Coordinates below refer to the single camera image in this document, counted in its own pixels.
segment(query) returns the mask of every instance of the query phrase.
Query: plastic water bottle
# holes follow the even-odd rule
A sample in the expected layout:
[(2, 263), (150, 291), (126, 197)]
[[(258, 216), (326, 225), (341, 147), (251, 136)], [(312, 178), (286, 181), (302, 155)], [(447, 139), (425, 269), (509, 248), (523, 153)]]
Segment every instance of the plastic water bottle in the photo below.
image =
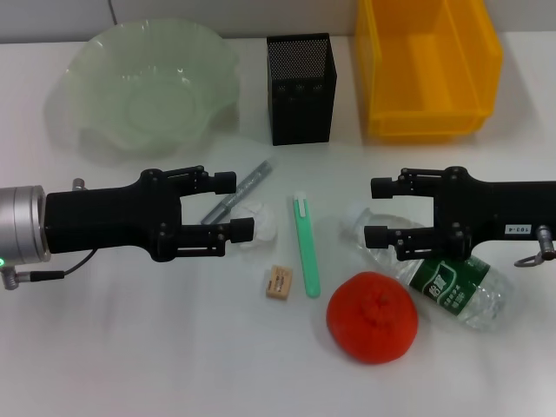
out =
[(422, 228), (395, 215), (374, 215), (369, 208), (350, 209), (344, 227), (348, 237), (375, 261), (384, 275), (416, 289), (471, 328), (494, 330), (513, 298), (513, 284), (501, 272), (472, 256), (465, 262), (448, 259), (398, 261), (394, 248), (369, 249), (365, 226)]

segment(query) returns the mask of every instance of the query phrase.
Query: yellow storage box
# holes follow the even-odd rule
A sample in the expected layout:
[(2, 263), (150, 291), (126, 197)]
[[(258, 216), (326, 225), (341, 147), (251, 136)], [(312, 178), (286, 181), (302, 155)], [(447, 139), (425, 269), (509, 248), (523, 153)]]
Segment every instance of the yellow storage box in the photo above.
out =
[(443, 140), (493, 113), (503, 54), (482, 0), (360, 0), (355, 41), (370, 135)]

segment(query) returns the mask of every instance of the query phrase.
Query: label sticker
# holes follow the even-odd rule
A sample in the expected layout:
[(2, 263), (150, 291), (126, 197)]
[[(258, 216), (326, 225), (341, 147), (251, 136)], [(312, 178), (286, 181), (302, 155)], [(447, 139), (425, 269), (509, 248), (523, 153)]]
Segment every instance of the label sticker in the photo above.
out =
[(421, 263), (409, 286), (458, 315), (489, 269), (490, 265), (474, 256), (465, 262), (427, 259)]
[(506, 235), (530, 235), (530, 224), (507, 224)]

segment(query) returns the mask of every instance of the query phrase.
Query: white table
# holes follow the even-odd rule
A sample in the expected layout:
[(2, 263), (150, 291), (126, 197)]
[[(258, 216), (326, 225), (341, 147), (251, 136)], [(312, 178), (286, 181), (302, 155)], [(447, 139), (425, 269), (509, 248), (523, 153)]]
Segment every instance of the white table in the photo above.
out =
[[(222, 259), (152, 262), (138, 248), (101, 250), (65, 281), (0, 292), (2, 415), (75, 416), (444, 416), (556, 413), (556, 263), (518, 270), (533, 242), (488, 243), (476, 255), (519, 283), (520, 314), (497, 334), (476, 334), (422, 307), (420, 331), (402, 359), (368, 367), (343, 355), (324, 323), (329, 296), (365, 267), (340, 242), (345, 209), (431, 223), (432, 202), (374, 202), (369, 181), (403, 167), (459, 164), (486, 181), (556, 180), (556, 33), (502, 37), (506, 60), (496, 115), (475, 137), (433, 147), (362, 146), (349, 40), (333, 40), (338, 83), (330, 144), (273, 148), (267, 117), (265, 41), (230, 41), (240, 54), (239, 120), (216, 123), (199, 149), (126, 160), (78, 144), (64, 130), (56, 80), (80, 43), (0, 46), (0, 187), (69, 189), (132, 183), (141, 170), (203, 164), (241, 178), (269, 156), (278, 167), (252, 199), (277, 214), (272, 248)], [(308, 193), (322, 296), (304, 294), (288, 197)], [(198, 222), (219, 201), (184, 199)], [(54, 256), (67, 268), (83, 254)], [(264, 296), (264, 272), (291, 266), (287, 302)]]

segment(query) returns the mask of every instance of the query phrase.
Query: white tissue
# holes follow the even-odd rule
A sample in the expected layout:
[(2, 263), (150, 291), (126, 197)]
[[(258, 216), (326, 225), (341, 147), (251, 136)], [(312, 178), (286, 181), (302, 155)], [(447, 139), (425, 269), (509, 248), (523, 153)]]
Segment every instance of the white tissue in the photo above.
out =
[(276, 216), (267, 204), (261, 202), (240, 202), (232, 208), (230, 218), (244, 219), (246, 217), (253, 217), (255, 219), (255, 233), (253, 241), (242, 243), (240, 248), (254, 248), (274, 240), (276, 237)]

